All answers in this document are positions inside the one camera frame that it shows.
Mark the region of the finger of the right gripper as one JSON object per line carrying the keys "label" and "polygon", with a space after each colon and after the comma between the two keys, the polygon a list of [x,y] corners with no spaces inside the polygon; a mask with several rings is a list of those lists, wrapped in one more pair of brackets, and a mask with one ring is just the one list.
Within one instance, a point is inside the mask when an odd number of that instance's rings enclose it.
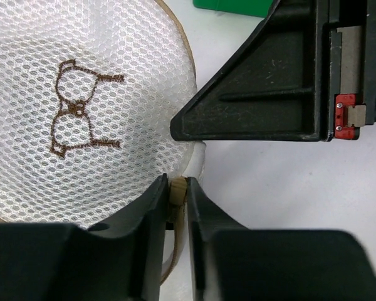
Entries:
{"label": "finger of the right gripper", "polygon": [[328,1],[275,1],[249,38],[171,120],[177,141],[328,138]]}

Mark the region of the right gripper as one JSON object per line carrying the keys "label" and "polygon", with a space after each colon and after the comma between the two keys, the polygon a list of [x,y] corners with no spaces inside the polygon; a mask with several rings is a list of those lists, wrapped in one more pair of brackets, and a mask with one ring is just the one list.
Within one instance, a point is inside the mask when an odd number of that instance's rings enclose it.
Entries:
{"label": "right gripper", "polygon": [[329,1],[327,140],[376,123],[376,1]]}

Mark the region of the green plastic tray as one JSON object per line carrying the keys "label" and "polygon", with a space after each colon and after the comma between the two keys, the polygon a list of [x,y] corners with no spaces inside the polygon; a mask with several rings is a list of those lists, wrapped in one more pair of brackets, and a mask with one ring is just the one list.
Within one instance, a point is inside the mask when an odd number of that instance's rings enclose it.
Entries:
{"label": "green plastic tray", "polygon": [[193,0],[196,8],[265,18],[273,0]]}

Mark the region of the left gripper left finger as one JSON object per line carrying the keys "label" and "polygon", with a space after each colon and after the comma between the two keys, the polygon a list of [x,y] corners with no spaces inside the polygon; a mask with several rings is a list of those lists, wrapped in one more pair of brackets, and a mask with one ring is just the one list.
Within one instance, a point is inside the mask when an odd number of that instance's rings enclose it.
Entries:
{"label": "left gripper left finger", "polygon": [[159,299],[168,197],[163,174],[136,200],[89,227],[102,239],[102,300]]}

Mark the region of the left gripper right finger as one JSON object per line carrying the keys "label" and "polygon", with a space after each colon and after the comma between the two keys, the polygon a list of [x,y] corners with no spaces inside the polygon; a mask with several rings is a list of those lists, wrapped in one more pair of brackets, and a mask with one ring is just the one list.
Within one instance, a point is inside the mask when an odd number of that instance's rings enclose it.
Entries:
{"label": "left gripper right finger", "polygon": [[207,197],[193,177],[187,210],[194,300],[251,300],[253,232]]}

